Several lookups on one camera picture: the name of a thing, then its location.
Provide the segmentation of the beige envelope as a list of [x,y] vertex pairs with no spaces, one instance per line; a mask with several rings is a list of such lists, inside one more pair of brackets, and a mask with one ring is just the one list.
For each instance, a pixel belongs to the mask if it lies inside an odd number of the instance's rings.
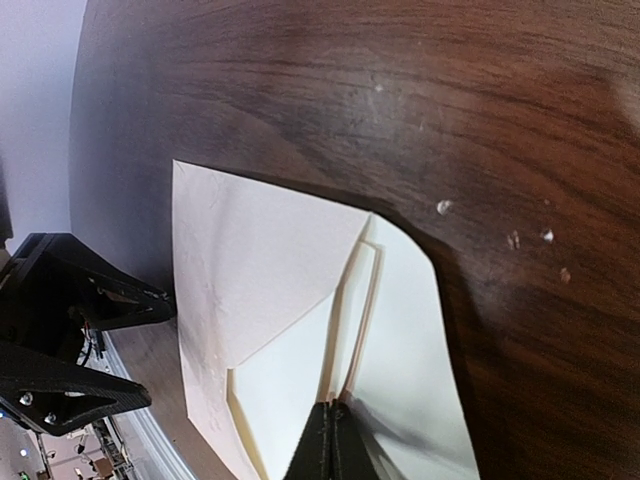
[[384,248],[344,402],[385,479],[476,479],[431,259],[374,213],[175,162],[172,237],[189,420],[239,479],[284,477],[321,381],[332,301],[360,241]]

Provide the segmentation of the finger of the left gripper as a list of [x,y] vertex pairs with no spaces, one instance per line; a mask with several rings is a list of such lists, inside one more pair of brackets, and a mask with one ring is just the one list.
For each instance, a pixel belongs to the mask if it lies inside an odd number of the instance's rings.
[[104,417],[150,405],[148,391],[138,383],[1,344],[1,407],[34,432],[66,435]]
[[54,257],[71,280],[71,317],[101,331],[162,323],[175,316],[166,292],[119,270],[70,233]]

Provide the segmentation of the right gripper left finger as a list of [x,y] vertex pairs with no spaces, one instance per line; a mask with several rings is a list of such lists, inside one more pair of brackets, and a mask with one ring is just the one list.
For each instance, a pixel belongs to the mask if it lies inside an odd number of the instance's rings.
[[316,403],[290,461],[284,480],[330,478],[330,404]]

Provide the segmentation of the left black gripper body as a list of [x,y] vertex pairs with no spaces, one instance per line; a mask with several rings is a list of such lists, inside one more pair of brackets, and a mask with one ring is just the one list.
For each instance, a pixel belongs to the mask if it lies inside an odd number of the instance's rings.
[[54,257],[68,234],[31,234],[1,267],[1,340],[24,349],[78,362],[85,343],[74,320],[71,280]]

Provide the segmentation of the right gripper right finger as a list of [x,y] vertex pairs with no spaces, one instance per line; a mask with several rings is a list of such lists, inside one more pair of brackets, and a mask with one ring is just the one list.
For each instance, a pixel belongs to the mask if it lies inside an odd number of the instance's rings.
[[371,457],[348,405],[331,403],[329,436],[329,479],[379,480]]

